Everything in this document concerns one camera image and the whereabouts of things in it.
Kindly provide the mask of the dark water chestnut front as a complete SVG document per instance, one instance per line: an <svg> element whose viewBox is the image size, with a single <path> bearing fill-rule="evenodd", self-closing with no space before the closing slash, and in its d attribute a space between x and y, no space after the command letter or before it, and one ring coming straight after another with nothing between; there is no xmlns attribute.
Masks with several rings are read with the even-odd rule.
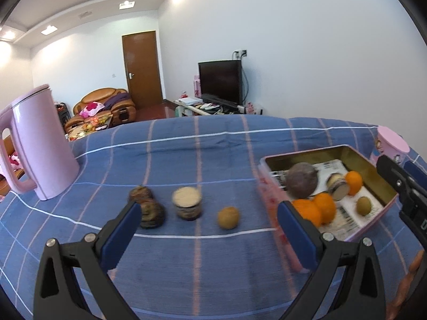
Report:
<svg viewBox="0 0 427 320"><path fill-rule="evenodd" d="M142 212L140 226L143 229L155 229L162 226L166 219L166 211L163 205L152 199L140 203Z"/></svg>

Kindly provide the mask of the dark water chestnut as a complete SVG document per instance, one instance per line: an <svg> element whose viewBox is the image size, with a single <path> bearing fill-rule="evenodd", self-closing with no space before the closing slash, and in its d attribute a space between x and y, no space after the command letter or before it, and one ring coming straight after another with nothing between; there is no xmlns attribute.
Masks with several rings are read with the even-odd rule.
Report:
<svg viewBox="0 0 427 320"><path fill-rule="evenodd" d="M136 186L129 192L129 202L142 203L146 200L154 200L153 192L147 186Z"/></svg>
<svg viewBox="0 0 427 320"><path fill-rule="evenodd" d="M152 199L140 203L142 212L140 226L143 229L155 229L162 226L166 219L166 211L163 205Z"/></svg>

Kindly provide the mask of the dark water chestnut back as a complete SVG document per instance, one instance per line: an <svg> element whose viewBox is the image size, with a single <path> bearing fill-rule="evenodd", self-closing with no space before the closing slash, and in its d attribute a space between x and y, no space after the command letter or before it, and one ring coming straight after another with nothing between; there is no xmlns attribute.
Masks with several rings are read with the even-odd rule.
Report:
<svg viewBox="0 0 427 320"><path fill-rule="evenodd" d="M129 202L142 203L146 200L154 200L153 192L147 186L136 186L129 192Z"/></svg>

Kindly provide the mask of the brown kiwi fruit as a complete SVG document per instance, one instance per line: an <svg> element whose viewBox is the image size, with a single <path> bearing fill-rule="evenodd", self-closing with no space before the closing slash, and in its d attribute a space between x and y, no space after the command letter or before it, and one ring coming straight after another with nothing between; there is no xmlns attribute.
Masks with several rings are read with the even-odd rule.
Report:
<svg viewBox="0 0 427 320"><path fill-rule="evenodd" d="M225 207L218 212L218 225L224 230L232 230L238 226L240 212L236 207Z"/></svg>

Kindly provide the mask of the small kiwi in tin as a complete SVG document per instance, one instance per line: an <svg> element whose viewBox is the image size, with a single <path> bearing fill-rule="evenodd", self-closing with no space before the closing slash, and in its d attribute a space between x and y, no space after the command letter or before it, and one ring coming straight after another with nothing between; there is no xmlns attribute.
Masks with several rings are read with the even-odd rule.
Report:
<svg viewBox="0 0 427 320"><path fill-rule="evenodd" d="M360 197L356 202L356 212L360 216L367 216L372 210L372 203L368 197Z"/></svg>

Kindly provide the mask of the orange fruit back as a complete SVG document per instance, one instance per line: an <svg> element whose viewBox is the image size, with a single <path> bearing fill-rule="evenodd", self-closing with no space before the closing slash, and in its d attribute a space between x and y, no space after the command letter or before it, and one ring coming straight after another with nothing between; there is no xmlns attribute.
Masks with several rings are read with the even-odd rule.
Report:
<svg viewBox="0 0 427 320"><path fill-rule="evenodd" d="M351 170L345 175L345 180L349 187L349 196L354 196L363 187L363 178L359 172Z"/></svg>

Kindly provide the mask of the orange fruit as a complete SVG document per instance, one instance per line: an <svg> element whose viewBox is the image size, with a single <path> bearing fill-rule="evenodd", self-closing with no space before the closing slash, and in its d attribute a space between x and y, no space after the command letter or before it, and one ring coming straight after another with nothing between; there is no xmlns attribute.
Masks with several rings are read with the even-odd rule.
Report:
<svg viewBox="0 0 427 320"><path fill-rule="evenodd" d="M363 178L359 172L351 170L345 175L345 180L349 187L349 196L354 196L363 187Z"/></svg>
<svg viewBox="0 0 427 320"><path fill-rule="evenodd" d="M321 192L313 198L313 203L318 207L322 216L322 224L330 224L337 213L337 206L332 196L326 192Z"/></svg>

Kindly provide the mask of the pink cartoon cup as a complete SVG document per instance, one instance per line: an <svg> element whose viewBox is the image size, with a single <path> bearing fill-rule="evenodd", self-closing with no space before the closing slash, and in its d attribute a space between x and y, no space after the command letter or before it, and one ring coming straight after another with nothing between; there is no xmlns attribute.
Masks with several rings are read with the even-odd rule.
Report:
<svg viewBox="0 0 427 320"><path fill-rule="evenodd" d="M408 143L396 132L386 126L377 127L377 137L370 155L370 162L377 163L380 156L386 155L397 164L401 164L410 152Z"/></svg>

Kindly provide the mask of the cut yam piece in tin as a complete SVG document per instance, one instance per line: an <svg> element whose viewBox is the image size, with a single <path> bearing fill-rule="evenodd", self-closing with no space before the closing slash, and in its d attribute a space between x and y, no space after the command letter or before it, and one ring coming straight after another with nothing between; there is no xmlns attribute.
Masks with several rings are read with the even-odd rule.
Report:
<svg viewBox="0 0 427 320"><path fill-rule="evenodd" d="M348 195L349 187L341 173L332 173L326 181L327 192L336 202Z"/></svg>

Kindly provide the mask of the orange fruit front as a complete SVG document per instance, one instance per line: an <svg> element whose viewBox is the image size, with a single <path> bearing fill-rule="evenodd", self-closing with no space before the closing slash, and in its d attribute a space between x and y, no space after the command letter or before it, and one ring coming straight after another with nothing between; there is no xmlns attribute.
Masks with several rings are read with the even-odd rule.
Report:
<svg viewBox="0 0 427 320"><path fill-rule="evenodd" d="M313 198L313 203L318 207L322 216L322 224L330 224L337 213L337 206L332 196L326 192L321 192Z"/></svg>

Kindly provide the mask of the large purple round fruit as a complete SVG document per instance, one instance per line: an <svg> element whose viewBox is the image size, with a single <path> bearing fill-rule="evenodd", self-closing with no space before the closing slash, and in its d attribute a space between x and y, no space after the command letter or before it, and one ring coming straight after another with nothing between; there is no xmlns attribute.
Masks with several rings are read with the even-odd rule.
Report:
<svg viewBox="0 0 427 320"><path fill-rule="evenodd" d="M297 163L285 175L285 184L294 198L306 199L318 186L318 170L310 163Z"/></svg>

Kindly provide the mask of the pink electric kettle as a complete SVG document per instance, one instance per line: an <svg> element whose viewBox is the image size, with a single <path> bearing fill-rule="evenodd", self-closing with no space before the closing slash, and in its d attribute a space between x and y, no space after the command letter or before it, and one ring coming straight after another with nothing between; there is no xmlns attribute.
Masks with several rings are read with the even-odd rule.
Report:
<svg viewBox="0 0 427 320"><path fill-rule="evenodd" d="M27 179L18 180L5 144L1 143L1 175L18 194L34 191L42 201L60 195L76 180L80 166L59 120L52 91L39 86L1 111L1 130L9 129Z"/></svg>

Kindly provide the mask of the blue plaid tablecloth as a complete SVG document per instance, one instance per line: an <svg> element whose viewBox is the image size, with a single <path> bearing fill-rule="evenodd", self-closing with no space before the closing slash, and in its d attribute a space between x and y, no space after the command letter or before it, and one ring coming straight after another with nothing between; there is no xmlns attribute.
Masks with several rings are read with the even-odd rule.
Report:
<svg viewBox="0 0 427 320"><path fill-rule="evenodd" d="M275 319L305 281L290 269L258 193L267 155L349 145L370 155L374 126L320 118L211 116L129 123L76 142L48 132L30 142L52 162L71 152L78 174L41 201L35 192L1 202L1 286L33 316L38 263L49 238L73 242L115 217L138 185L165 206L165 223L140 229L112 278L144 319Z"/></svg>

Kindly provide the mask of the coffee table with items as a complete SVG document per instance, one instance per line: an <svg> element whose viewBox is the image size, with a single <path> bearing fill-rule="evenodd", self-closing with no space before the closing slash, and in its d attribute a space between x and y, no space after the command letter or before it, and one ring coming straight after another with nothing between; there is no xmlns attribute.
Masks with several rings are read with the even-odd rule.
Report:
<svg viewBox="0 0 427 320"><path fill-rule="evenodd" d="M79 126L76 126L69 130L67 134L69 141L75 141L77 139L84 138L90 134L93 134L97 131L102 131L108 129L111 121L112 114L104 116L94 116Z"/></svg>

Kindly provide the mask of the white tv stand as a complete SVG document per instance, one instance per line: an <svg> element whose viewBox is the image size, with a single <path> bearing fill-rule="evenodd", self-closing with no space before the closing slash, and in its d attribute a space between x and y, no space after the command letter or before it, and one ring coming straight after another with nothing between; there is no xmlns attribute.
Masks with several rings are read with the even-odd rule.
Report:
<svg viewBox="0 0 427 320"><path fill-rule="evenodd" d="M174 101L175 116L222 116L245 113L245 108L237 108L216 103L204 103L200 98L180 98Z"/></svg>

